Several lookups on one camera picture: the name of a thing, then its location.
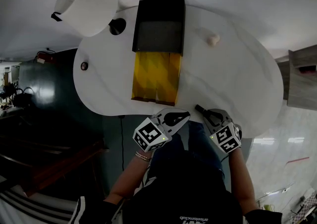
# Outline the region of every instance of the floor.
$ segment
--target floor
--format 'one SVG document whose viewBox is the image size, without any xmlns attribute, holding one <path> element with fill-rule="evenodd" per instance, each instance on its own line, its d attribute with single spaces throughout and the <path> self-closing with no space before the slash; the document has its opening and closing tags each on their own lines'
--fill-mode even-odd
<svg viewBox="0 0 317 224">
<path fill-rule="evenodd" d="M 72 65 L 76 51 L 58 54 L 58 64 L 25 62 L 20 68 L 20 88 L 30 87 L 33 101 L 37 107 L 48 112 L 67 116 L 80 126 L 103 134 L 109 152 L 102 155 L 103 183 L 106 191 L 122 172 L 122 137 L 124 146 L 124 167 L 133 157 L 138 146 L 132 140 L 134 129 L 146 118 L 142 115 L 127 115 L 124 118 L 107 117 L 93 113 L 80 101 L 72 78 Z M 283 213 L 284 221 L 295 209 L 301 196 L 317 189 L 317 112 L 287 107 L 283 103 L 278 119 L 263 135 L 243 139 L 242 150 L 247 159 L 247 167 L 252 177 L 256 199 L 261 205 L 274 205 L 275 211 Z M 179 131 L 184 146 L 188 140 L 185 125 Z M 219 157 L 225 155 L 216 148 Z M 309 159 L 288 163 L 309 157 Z M 226 174 L 225 184 L 230 190 L 228 159 L 223 161 Z M 287 192 L 280 190 L 291 187 Z"/>
<path fill-rule="evenodd" d="M 261 205 L 274 205 L 276 212 L 283 213 L 284 221 L 289 219 L 290 210 L 296 209 L 300 197 L 314 191 L 316 124 L 317 111 L 291 108 L 284 101 L 271 129 L 254 140 L 247 160 L 257 199 L 290 186 L 285 193 L 279 191 L 260 200 Z M 289 163 L 306 157 L 309 159 Z"/>
</svg>

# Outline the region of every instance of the black sleeve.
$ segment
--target black sleeve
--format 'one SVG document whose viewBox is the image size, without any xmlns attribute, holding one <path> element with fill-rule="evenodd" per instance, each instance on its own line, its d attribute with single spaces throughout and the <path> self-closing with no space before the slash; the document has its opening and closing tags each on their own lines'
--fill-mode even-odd
<svg viewBox="0 0 317 224">
<path fill-rule="evenodd" d="M 253 210 L 244 215 L 249 224 L 281 224 L 282 213 L 265 210 Z"/>
<path fill-rule="evenodd" d="M 80 197 L 68 224 L 105 224 L 110 223 L 118 206 L 105 201 L 88 200 Z"/>
</svg>

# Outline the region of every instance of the bracelet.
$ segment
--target bracelet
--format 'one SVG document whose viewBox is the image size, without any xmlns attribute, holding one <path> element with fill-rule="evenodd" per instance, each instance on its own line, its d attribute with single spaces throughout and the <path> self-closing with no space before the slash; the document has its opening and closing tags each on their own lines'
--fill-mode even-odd
<svg viewBox="0 0 317 224">
<path fill-rule="evenodd" d="M 150 160 L 151 160 L 151 158 L 147 158 L 147 157 L 141 155 L 141 154 L 138 153 L 138 152 L 135 152 L 135 156 L 138 157 L 138 158 L 140 158 L 140 159 L 142 159 L 142 160 L 144 160 L 144 161 L 146 161 L 146 162 L 150 162 Z"/>
</svg>

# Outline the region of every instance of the table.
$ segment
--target table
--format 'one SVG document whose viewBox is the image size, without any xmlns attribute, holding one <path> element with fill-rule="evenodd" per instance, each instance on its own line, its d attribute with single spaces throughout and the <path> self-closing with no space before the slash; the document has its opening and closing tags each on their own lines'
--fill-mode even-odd
<svg viewBox="0 0 317 224">
<path fill-rule="evenodd" d="M 131 100 L 135 53 L 132 52 L 137 7 L 116 14 L 126 29 L 112 35 L 109 27 L 84 38 L 77 50 L 73 77 L 79 98 L 101 115 L 155 114 L 170 107 Z M 215 47 L 207 38 L 219 34 Z M 86 61 L 89 67 L 82 71 Z M 249 33 L 207 10 L 186 6 L 184 52 L 176 108 L 202 122 L 195 105 L 223 109 L 242 127 L 244 138 L 264 133 L 282 105 L 283 83 L 269 52 Z"/>
</svg>

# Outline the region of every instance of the dark green floor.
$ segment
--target dark green floor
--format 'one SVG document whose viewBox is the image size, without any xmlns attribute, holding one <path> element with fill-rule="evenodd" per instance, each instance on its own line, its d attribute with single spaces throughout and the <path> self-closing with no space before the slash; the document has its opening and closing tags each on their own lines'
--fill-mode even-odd
<svg viewBox="0 0 317 224">
<path fill-rule="evenodd" d="M 88 129 L 104 138 L 109 151 L 100 157 L 100 162 L 103 183 L 106 192 L 108 192 L 122 172 L 121 118 L 96 114 L 80 101 L 72 75 L 75 53 L 76 50 L 57 53 L 55 55 L 57 64 L 41 64 L 33 61 L 22 63 L 19 88 L 32 88 L 33 90 L 27 90 L 27 92 L 33 95 L 32 101 L 35 106 L 48 115 L 54 116 L 57 122 L 70 119 L 78 123 L 78 129 Z M 138 149 L 137 144 L 132 139 L 134 129 L 146 117 L 145 115 L 126 115 L 122 118 L 125 167 Z M 179 134 L 186 149 L 188 126 L 185 125 Z M 245 159 L 249 155 L 251 143 L 251 139 L 243 140 L 242 151 Z M 215 145 L 214 148 L 221 159 L 225 157 L 225 154 Z M 230 190 L 228 159 L 224 160 L 222 164 L 226 176 L 225 184 Z"/>
</svg>

